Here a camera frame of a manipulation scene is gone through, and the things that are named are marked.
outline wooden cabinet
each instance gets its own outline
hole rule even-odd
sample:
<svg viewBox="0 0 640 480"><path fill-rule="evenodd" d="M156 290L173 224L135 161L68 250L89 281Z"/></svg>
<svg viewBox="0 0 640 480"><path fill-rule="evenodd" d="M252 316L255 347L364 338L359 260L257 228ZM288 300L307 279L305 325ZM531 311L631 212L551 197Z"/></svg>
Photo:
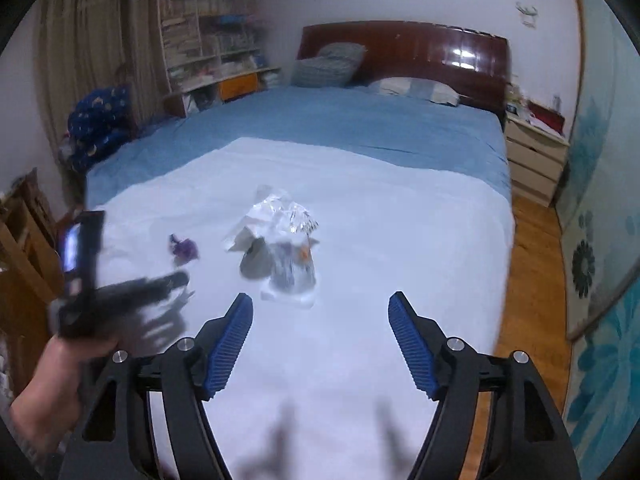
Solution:
<svg viewBox="0 0 640 480"><path fill-rule="evenodd" d="M504 136L513 192L548 206L556 192L569 143L513 114L507 114Z"/></svg>
<svg viewBox="0 0 640 480"><path fill-rule="evenodd" d="M0 338L14 396L31 381L49 340L47 303L15 266L0 262Z"/></svg>
<svg viewBox="0 0 640 480"><path fill-rule="evenodd" d="M47 243L26 204L20 199L4 203L0 216L0 259L11 264L45 304L64 289L64 275L56 251Z"/></svg>

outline nightstand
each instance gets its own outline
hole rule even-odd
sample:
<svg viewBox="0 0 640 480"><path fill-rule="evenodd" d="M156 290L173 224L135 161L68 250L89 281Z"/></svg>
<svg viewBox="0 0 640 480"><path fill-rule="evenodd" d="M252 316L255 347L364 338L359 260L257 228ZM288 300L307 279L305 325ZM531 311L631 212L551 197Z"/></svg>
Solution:
<svg viewBox="0 0 640 480"><path fill-rule="evenodd" d="M504 137L513 192L548 206L556 192L569 143L510 113Z"/></svg>

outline wooden furniture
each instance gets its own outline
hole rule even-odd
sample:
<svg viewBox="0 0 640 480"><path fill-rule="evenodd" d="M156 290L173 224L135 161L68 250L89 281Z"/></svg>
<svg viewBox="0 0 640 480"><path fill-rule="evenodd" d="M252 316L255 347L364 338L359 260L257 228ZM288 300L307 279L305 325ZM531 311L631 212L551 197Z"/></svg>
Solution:
<svg viewBox="0 0 640 480"><path fill-rule="evenodd" d="M504 136L513 192L548 206L556 192L569 143L513 114L507 114Z"/></svg>
<svg viewBox="0 0 640 480"><path fill-rule="evenodd" d="M45 304L62 294L64 276L56 251L22 199L4 203L0 217L0 261L10 264Z"/></svg>
<svg viewBox="0 0 640 480"><path fill-rule="evenodd" d="M38 168L33 168L12 185L13 197L24 200L31 217L51 247L56 246L56 230L47 197L38 186Z"/></svg>
<svg viewBox="0 0 640 480"><path fill-rule="evenodd" d="M313 57L323 46L349 41L367 47L352 82L368 84L385 77L433 79L460 94L460 103L489 110L504 119L511 78L509 44L504 38L419 22L346 22L305 27L298 59Z"/></svg>
<svg viewBox="0 0 640 480"><path fill-rule="evenodd" d="M220 85L241 75L274 72L278 67L262 66L257 33L249 17L255 14L255 0L158 0L158 26L162 57L170 93L164 111L186 117L212 104ZM238 82L225 84L223 101L247 94L231 95Z"/></svg>
<svg viewBox="0 0 640 480"><path fill-rule="evenodd" d="M12 264L0 262L0 338L6 345L5 373L18 396L33 377L49 340L47 302Z"/></svg>

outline camera screen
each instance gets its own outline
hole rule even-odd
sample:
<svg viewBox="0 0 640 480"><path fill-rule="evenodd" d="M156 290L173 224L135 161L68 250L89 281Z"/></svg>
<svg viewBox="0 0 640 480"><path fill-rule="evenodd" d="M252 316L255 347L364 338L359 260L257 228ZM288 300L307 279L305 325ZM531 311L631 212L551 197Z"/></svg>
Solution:
<svg viewBox="0 0 640 480"><path fill-rule="evenodd" d="M64 244L63 265L65 272L71 272L78 266L78 234L80 232L80 224L74 225L66 233Z"/></svg>

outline blue bed sheet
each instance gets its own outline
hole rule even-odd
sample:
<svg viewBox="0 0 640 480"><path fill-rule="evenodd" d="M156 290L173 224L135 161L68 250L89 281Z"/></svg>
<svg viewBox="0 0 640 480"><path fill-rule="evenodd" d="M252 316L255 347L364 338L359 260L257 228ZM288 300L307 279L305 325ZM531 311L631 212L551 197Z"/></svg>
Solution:
<svg viewBox="0 0 640 480"><path fill-rule="evenodd" d="M87 176L87 205L106 203L133 184L180 168L239 137L340 148L408 168L479 178L511 199L497 117L357 89L281 88L176 120L123 146Z"/></svg>

